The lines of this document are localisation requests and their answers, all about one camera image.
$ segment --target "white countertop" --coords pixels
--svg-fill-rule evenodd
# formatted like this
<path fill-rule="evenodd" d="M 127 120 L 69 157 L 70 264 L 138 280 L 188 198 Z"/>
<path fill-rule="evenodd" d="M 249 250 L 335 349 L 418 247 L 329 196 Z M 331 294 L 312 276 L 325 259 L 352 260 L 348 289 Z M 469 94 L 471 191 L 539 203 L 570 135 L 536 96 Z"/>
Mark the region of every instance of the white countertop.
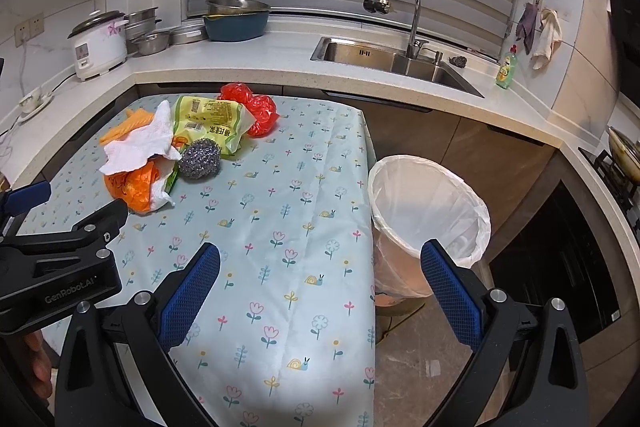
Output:
<path fill-rule="evenodd" d="M 79 82 L 70 78 L 49 107 L 14 127 L 0 146 L 0 171 L 12 187 L 30 183 L 53 155 L 108 103 L 136 84 L 165 82 L 247 82 L 311 87 L 395 100 L 450 112 L 498 126 L 558 148 L 574 166 L 622 247 L 640 300 L 640 248 L 622 211 L 594 169 L 578 151 L 596 148 L 548 123 L 511 89 L 495 85 L 497 65 L 467 55 L 458 70 L 483 96 L 383 71 L 310 60 L 322 37 L 372 41 L 404 49 L 406 36 L 363 28 L 360 23 L 327 23 L 310 18 L 272 18 L 269 31 L 247 42 L 172 46 L 148 57 L 130 58 L 110 73 Z M 445 57 L 459 50 L 432 42 Z"/>

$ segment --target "trash can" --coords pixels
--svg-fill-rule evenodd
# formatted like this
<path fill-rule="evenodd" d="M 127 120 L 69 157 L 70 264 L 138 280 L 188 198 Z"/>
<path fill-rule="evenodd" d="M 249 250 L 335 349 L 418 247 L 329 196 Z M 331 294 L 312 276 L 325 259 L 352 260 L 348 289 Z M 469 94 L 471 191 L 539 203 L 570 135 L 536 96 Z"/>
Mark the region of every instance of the trash can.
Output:
<path fill-rule="evenodd" d="M 376 291 L 388 296 L 386 305 L 433 294 L 420 269 L 426 241 L 437 239 L 458 266 L 471 268 L 482 257 L 491 236 L 489 211 L 443 166 L 416 156 L 388 156 L 371 169 L 367 190 Z"/>

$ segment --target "sink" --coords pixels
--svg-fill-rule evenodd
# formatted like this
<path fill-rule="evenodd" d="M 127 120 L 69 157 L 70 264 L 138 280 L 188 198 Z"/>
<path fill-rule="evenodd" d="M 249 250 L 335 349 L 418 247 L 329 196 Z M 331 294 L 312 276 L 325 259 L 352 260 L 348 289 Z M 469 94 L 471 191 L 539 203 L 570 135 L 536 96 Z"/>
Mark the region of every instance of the sink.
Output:
<path fill-rule="evenodd" d="M 324 37 L 318 42 L 311 60 L 338 62 L 339 64 L 402 74 L 484 98 L 478 90 L 444 62 L 436 65 L 428 58 L 413 60 L 406 58 L 402 50 L 370 42 Z"/>

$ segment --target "dish soap bottle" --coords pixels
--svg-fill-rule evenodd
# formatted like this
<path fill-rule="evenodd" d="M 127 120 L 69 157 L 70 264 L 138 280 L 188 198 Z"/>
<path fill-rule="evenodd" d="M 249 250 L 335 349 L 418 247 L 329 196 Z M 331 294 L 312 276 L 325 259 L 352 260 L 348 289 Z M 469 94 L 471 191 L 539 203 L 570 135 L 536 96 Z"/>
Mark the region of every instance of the dish soap bottle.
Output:
<path fill-rule="evenodd" d="M 518 51 L 514 44 L 511 49 L 504 54 L 502 63 L 500 64 L 500 70 L 495 77 L 495 83 L 502 89 L 507 89 L 513 80 L 513 75 L 516 72 L 516 66 L 518 65 L 518 57 L 516 52 Z"/>

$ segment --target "stove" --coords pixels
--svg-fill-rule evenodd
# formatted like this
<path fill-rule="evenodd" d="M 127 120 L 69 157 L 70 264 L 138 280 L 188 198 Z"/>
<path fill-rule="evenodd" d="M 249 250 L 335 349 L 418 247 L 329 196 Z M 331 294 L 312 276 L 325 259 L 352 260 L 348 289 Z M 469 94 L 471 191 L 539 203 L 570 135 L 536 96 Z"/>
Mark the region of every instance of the stove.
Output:
<path fill-rule="evenodd" d="M 616 165 L 607 150 L 603 150 L 598 156 L 578 147 L 582 155 L 595 169 L 600 179 L 611 192 L 616 203 L 625 214 L 626 221 L 636 236 L 640 245 L 640 208 L 634 203 L 634 196 L 638 190 L 638 184 L 634 183 Z"/>

